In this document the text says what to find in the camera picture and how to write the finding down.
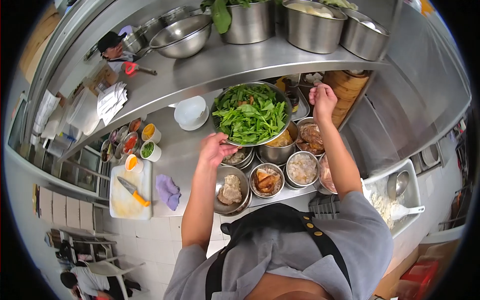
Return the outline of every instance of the bowl of greens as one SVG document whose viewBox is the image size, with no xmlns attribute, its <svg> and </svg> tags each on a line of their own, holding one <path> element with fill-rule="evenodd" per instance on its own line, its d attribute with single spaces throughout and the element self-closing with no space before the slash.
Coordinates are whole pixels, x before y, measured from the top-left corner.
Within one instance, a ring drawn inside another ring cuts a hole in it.
<svg viewBox="0 0 480 300">
<path fill-rule="evenodd" d="M 274 140 L 292 117 L 285 93 L 262 81 L 227 88 L 215 98 L 210 111 L 217 132 L 228 134 L 228 143 L 246 147 Z"/>
</svg>

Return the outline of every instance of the white ladle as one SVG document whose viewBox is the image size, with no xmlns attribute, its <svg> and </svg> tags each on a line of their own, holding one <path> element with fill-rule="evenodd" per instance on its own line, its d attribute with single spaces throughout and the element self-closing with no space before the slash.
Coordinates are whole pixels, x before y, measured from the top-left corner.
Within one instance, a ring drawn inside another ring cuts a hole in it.
<svg viewBox="0 0 480 300">
<path fill-rule="evenodd" d="M 406 215 L 419 214 L 419 213 L 423 213 L 424 211 L 425 211 L 425 206 L 423 205 L 407 208 L 400 204 L 392 204 L 392 207 L 390 208 L 390 216 L 392 217 L 392 220 L 395 221 Z"/>
</svg>

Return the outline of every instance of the cutting board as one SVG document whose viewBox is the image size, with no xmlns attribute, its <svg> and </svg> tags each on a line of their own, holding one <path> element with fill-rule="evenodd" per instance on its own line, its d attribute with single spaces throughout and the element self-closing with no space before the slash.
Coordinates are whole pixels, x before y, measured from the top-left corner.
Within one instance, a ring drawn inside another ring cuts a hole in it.
<svg viewBox="0 0 480 300">
<path fill-rule="evenodd" d="M 144 169 L 140 173 L 127 171 L 125 166 L 113 167 L 110 175 L 110 215 L 114 218 L 149 220 L 152 217 L 152 205 L 144 207 L 118 181 L 123 177 L 137 188 L 145 201 L 152 201 L 152 163 L 143 160 Z"/>
</svg>

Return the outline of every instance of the black cap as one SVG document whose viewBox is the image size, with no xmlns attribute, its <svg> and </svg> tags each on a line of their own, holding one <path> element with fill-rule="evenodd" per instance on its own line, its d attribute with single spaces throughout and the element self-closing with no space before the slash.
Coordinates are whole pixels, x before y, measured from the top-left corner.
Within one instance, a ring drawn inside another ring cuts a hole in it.
<svg viewBox="0 0 480 300">
<path fill-rule="evenodd" d="M 121 40 L 127 35 L 127 33 L 124 33 L 121 36 L 118 36 L 116 33 L 113 31 L 107 32 L 106 35 L 104 35 L 97 43 L 97 49 L 100 51 L 100 54 L 105 52 L 110 47 L 115 47 L 118 45 Z"/>
</svg>

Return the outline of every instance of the bamboo steamer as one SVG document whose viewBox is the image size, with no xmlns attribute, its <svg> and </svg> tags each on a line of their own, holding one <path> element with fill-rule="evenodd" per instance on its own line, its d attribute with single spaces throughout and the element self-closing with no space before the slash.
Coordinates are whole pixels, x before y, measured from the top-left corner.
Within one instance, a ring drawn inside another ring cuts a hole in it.
<svg viewBox="0 0 480 300">
<path fill-rule="evenodd" d="M 332 114 L 332 122 L 337 128 L 347 116 L 368 78 L 366 74 L 355 75 L 348 71 L 325 72 L 323 83 L 332 87 L 338 99 Z"/>
</svg>

